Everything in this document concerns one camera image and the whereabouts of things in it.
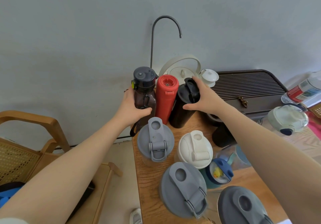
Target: faucet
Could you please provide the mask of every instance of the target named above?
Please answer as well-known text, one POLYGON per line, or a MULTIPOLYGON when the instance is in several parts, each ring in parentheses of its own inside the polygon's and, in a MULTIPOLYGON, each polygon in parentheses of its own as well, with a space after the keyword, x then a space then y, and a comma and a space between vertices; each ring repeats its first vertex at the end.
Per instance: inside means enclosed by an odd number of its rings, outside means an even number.
POLYGON ((154 29, 155 29, 156 23, 157 23, 160 19, 162 19, 162 18, 168 18, 168 19, 173 20, 173 22, 176 24, 177 28, 179 29, 179 37, 180 37, 180 38, 183 37, 183 36, 182 36, 182 30, 181 30, 181 28, 180 28, 180 26, 179 26, 179 23, 178 23, 173 17, 167 16, 167 15, 163 15, 163 16, 158 17, 158 18, 155 20, 155 22, 154 22, 154 24, 153 24, 153 27, 151 28, 150 68, 151 68, 151 66, 152 66, 152 64, 153 64, 154 29))

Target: shoe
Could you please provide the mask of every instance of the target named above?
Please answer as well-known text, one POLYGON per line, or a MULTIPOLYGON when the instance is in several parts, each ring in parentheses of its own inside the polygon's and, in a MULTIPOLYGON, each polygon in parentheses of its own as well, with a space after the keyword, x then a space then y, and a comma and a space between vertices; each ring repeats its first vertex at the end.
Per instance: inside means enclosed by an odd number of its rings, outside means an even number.
POLYGON ((132 211, 129 217, 129 224, 142 224, 142 213, 140 208, 132 211))

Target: wooden table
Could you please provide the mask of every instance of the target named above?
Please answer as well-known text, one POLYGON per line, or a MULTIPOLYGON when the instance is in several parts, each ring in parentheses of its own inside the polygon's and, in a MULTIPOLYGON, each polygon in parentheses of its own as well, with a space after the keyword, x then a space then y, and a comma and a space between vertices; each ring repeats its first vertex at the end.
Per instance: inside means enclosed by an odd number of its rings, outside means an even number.
MULTIPOLYGON (((175 146, 166 161, 160 163, 158 167, 148 167, 143 163, 142 156, 139 153, 137 147, 137 135, 133 137, 138 192, 143 223, 211 223, 204 218, 201 218, 199 220, 196 220, 194 218, 183 219, 171 214, 163 205, 163 202, 158 196, 158 186, 164 171, 174 163, 174 154, 176 152, 178 142, 184 134, 189 133, 193 130, 200 130, 203 132, 204 136, 211 142, 213 150, 215 152, 221 149, 217 147, 211 139, 211 134, 214 132, 215 127, 206 124, 201 119, 199 112, 194 113, 194 115, 188 120, 186 125, 181 129, 175 129, 169 123, 167 124, 167 126, 169 126, 174 134, 175 146)), ((314 133, 309 128, 306 128, 301 135, 303 136, 299 137, 295 140, 295 142, 292 143, 312 157, 321 155, 321 144, 314 133)), ((255 193, 262 201, 269 217, 274 223, 278 223, 287 219, 287 215, 279 204, 278 200, 275 198, 275 196, 268 189, 268 187, 252 167, 235 171, 231 183, 228 185, 224 185, 223 187, 227 187, 229 185, 242 186, 255 193)))

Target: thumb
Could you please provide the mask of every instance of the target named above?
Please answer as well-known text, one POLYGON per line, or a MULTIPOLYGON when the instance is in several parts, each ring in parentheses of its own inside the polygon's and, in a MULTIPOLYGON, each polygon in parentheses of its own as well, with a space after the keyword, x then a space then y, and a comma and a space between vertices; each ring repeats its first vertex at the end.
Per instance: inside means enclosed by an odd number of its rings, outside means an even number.
POLYGON ((145 116, 148 116, 153 109, 151 107, 148 107, 148 108, 139 109, 139 110, 141 111, 141 116, 145 117, 145 116))
POLYGON ((197 108, 198 108, 197 103, 183 105, 183 109, 185 110, 195 111, 197 110, 197 108))

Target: gray flip cap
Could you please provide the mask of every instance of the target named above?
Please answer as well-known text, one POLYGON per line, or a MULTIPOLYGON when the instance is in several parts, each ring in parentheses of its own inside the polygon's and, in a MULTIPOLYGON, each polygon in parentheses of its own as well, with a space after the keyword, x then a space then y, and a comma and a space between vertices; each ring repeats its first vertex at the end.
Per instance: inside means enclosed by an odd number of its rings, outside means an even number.
POLYGON ((165 171, 159 196, 171 213, 182 218, 198 219, 207 208, 205 180, 186 162, 176 162, 165 171))
POLYGON ((138 134, 137 146, 140 153, 154 162, 165 161, 174 148, 174 135, 162 119, 152 117, 138 134))
POLYGON ((225 188, 217 206, 222 224, 273 224, 259 198, 243 187, 225 188))

